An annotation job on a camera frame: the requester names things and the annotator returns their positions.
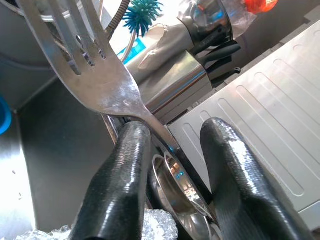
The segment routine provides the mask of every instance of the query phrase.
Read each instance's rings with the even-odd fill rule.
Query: stainless steel sink
[[[54,81],[0,135],[0,239],[71,225],[114,148],[102,117]]]

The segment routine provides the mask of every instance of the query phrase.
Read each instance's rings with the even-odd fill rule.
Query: blue object
[[[123,54],[125,53],[127,48],[124,48],[121,52],[119,52],[117,55]],[[144,43],[137,38],[134,41],[133,47],[131,49],[131,52],[129,53],[128,57],[125,59],[125,61],[123,62],[123,64],[128,63],[131,59],[133,59],[135,56],[137,56],[139,53],[141,53],[143,50],[146,49],[146,46],[144,45]]]
[[[141,32],[142,37],[149,31],[149,26],[152,25],[152,20],[160,16],[158,11],[162,12],[159,5],[163,5],[158,0],[132,0],[131,6],[128,7],[124,14],[124,27],[128,27],[130,33],[136,32],[139,37]]]
[[[8,130],[11,122],[12,116],[10,108],[3,97],[0,96],[0,135]]]

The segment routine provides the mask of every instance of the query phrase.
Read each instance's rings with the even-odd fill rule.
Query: slotted fork
[[[133,117],[147,124],[166,148],[180,159],[204,197],[209,198],[210,192],[175,138],[145,107],[137,83],[109,44],[107,33],[101,26],[92,0],[81,0],[81,2],[94,34],[94,41],[89,35],[76,1],[65,0],[86,54],[77,44],[57,0],[47,0],[56,28],[74,62],[75,71],[55,44],[34,1],[18,0],[17,2],[24,11],[27,23],[46,58],[73,96],[94,112],[116,117]]]

